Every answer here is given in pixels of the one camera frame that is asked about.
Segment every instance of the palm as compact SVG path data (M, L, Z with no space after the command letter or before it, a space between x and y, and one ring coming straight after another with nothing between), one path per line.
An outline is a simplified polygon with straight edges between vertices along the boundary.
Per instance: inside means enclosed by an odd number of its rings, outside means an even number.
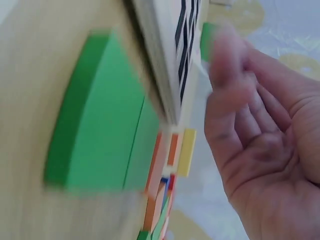
M320 238L320 86L230 33L214 52L205 133L248 236Z

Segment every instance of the small green block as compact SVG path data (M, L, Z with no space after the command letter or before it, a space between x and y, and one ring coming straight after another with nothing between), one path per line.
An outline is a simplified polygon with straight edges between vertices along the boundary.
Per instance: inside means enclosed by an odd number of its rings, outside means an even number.
M124 183L125 190L143 191L145 189L158 131L158 115L146 97L132 146Z
M163 226L164 226L164 224L166 222L166 216L167 216L167 211L168 211L168 206L169 206L169 199L170 198L167 197L167 199L165 201L165 205L164 205L164 207L162 209L159 221L156 224L155 229L153 230L153 233L152 233L152 236L151 236L152 240L159 240L159 238L160 238L160 234L161 234L162 228L163 228Z
M151 240L151 234L148 231L140 231L136 240Z
M205 22L202 27L200 40L201 59L209 62L212 54L213 36L218 26L209 22Z
M75 191L123 189L144 101L115 33L92 33L66 90L44 181Z

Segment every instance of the beige surface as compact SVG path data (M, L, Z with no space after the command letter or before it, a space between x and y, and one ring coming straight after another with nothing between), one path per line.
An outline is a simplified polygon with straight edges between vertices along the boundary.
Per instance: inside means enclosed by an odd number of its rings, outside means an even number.
M0 25L2 240L134 240L138 235L146 207L139 194L76 197L42 187L69 77L88 32L106 27L122 36L149 92L120 0L21 0Z

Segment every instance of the floor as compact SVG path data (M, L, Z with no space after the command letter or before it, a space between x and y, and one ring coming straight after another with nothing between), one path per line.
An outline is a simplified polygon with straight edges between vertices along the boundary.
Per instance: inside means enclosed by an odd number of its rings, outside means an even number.
M233 7L211 5L208 21L227 19L262 52L290 68L320 79L320 2L305 0L236 0ZM197 139L189 178L177 182L167 240L248 240L228 203L204 135L208 77L197 87L190 127Z

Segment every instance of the yellow circle pattern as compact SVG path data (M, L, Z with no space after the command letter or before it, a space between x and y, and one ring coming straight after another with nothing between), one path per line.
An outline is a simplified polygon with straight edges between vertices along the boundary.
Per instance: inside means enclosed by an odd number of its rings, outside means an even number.
M309 78L320 80L320 63L309 56L288 53L280 56L279 61Z
M262 26L265 11L258 0L236 0L233 6L210 5L208 21L219 24L227 20L245 37Z

